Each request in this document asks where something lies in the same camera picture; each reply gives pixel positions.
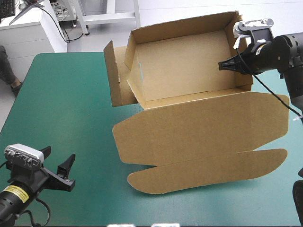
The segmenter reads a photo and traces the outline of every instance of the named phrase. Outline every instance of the cardboard flap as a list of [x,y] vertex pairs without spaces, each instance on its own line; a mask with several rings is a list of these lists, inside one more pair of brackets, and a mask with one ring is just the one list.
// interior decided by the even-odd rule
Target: cardboard flap
[[104,49],[112,106],[138,103],[127,83],[130,70],[124,64],[125,51],[126,46],[114,48],[112,41]]
[[286,159],[284,149],[246,151],[209,157],[132,173],[129,184],[149,194],[257,178],[277,169]]
[[110,87],[110,96],[113,106],[119,106],[122,103],[119,85],[118,67],[116,64],[113,41],[110,41],[104,48],[104,58],[107,68],[107,77]]
[[132,31],[137,44],[171,39],[186,35],[214,32],[224,29],[238,16],[237,11],[192,17],[151,26],[140,27]]
[[147,110],[113,134],[122,162],[163,166],[254,150],[287,130],[288,109],[275,97],[244,92]]

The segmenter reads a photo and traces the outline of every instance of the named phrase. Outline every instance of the floor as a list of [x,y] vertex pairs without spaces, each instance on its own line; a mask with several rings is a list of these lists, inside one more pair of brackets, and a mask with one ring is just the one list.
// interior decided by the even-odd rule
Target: floor
[[[82,4],[87,15],[105,13],[106,0],[82,0]],[[303,1],[299,0],[140,0],[139,8],[142,26],[238,10],[245,20],[272,18],[275,22],[272,27],[274,36],[303,31]],[[132,0],[116,0],[116,12],[132,9]],[[90,26],[90,35],[70,43],[68,52],[101,52],[110,40],[114,46],[126,45],[129,32],[135,26],[134,22]],[[82,33],[80,26],[67,27],[67,32],[70,39]],[[9,86],[0,81],[0,129],[13,102]]]

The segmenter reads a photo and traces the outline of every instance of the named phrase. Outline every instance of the cardboard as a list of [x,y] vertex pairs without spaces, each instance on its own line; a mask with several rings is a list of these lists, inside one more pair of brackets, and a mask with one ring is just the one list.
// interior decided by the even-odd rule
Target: cardboard
[[145,169],[128,176],[129,184],[149,194],[163,194],[215,183],[257,178],[277,169],[284,149],[246,151]]
[[233,11],[141,27],[131,32],[126,52],[110,42],[104,53],[112,105],[138,100],[150,109],[251,90],[251,75],[218,70],[234,55],[232,26],[239,20]]
[[254,150],[287,131],[288,109],[256,92],[144,111],[113,128],[121,160],[151,166]]
[[130,70],[123,62],[125,51],[125,46],[114,49],[112,41],[109,42],[104,49],[107,77],[113,106],[137,103],[137,100],[127,83]]
[[123,162],[156,166],[129,175],[135,189],[252,179],[286,158],[283,149],[252,150],[287,133],[288,109],[250,92],[251,75],[219,71],[218,62],[236,54],[232,27],[240,20],[233,11],[141,27],[127,47],[111,41],[104,49],[112,105],[144,109],[113,128]]

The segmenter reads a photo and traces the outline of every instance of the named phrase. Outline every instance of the green table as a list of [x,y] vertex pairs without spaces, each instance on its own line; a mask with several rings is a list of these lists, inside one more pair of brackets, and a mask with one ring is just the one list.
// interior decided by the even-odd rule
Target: green table
[[[275,71],[262,78],[277,93],[287,94]],[[264,91],[259,85],[254,90]],[[56,171],[59,163],[76,153],[70,175],[76,179],[74,190],[45,190],[40,196],[52,209],[50,225],[299,225],[292,199],[292,184],[303,166],[299,122],[291,121],[285,137],[263,146],[289,151],[287,160],[269,175],[147,195],[126,180],[131,172],[145,167],[123,164],[112,135],[114,124],[142,109],[139,105],[113,108],[109,94],[103,53],[40,54],[3,127],[0,151],[14,143],[37,149],[51,145],[53,152],[45,161],[50,170]],[[2,169],[0,188],[8,178],[9,172]],[[45,209],[36,202],[30,209],[43,223]],[[17,224],[29,224],[28,216]]]

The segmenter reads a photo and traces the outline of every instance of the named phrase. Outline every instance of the cable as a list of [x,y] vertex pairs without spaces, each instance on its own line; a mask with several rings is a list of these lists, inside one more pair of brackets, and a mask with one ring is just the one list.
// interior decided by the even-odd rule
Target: cable
[[56,24],[56,21],[54,20],[54,18],[52,17],[52,15],[49,14],[49,12],[47,12],[44,8],[42,8],[42,7],[40,7],[40,6],[38,6],[38,5],[34,4],[34,3],[31,3],[29,0],[24,0],[24,1],[26,1],[28,4],[33,5],[34,7],[37,7],[37,8],[39,8],[39,9],[41,9],[41,10],[44,11],[45,13],[47,13],[47,14],[49,15],[49,17],[52,19],[52,21],[54,22],[54,24],[56,25],[56,28],[57,28],[58,32],[60,33],[60,36],[62,37],[62,39],[63,39],[67,44],[69,44],[71,41],[80,39],[80,38],[83,36],[83,32],[82,32],[82,35],[79,36],[78,38],[76,38],[76,39],[67,39],[67,40],[66,40],[66,39],[64,38],[64,36],[62,35],[62,33],[61,33],[61,31],[60,31],[58,25]]
[[44,205],[45,208],[46,208],[46,210],[47,210],[47,221],[46,221],[46,223],[44,225],[40,225],[38,223],[35,223],[34,216],[33,216],[32,212],[30,210],[23,211],[21,213],[21,215],[23,215],[25,213],[28,214],[29,218],[30,218],[30,223],[31,223],[31,225],[33,227],[44,227],[44,226],[46,226],[48,224],[49,220],[51,219],[51,210],[50,210],[49,206],[44,201],[42,201],[41,199],[39,199],[38,197],[36,197],[36,201],[39,202],[39,203],[41,203],[42,205]]
[[267,87],[257,76],[255,73],[252,72],[252,70],[250,69],[250,67],[246,64],[246,62],[244,61],[244,59],[242,58],[242,56],[239,53],[239,49],[236,48],[238,57],[240,58],[240,61],[244,64],[244,66],[247,68],[247,70],[249,71],[249,73],[263,86],[266,88],[267,91],[269,91],[274,97],[276,97],[287,109],[289,109],[290,111],[294,112],[296,115],[298,115],[299,117],[301,117],[301,114],[299,114],[299,112],[297,112],[296,110],[294,110],[293,108],[291,108],[289,105],[287,105],[279,96],[277,96],[272,90],[269,89],[269,87]]
[[0,165],[0,169],[1,169],[6,163],[7,163],[7,161],[4,162],[4,163],[2,163],[2,164]]
[[80,35],[78,38],[75,38],[75,39],[70,39],[70,37],[68,36],[68,34],[67,34],[67,32],[66,32],[66,30],[65,30],[65,27],[63,27],[63,30],[64,30],[64,32],[66,33],[66,36],[67,36],[67,40],[68,41],[75,41],[75,40],[77,40],[77,39],[80,39],[83,35],[84,35],[84,33],[82,32],[82,35]]

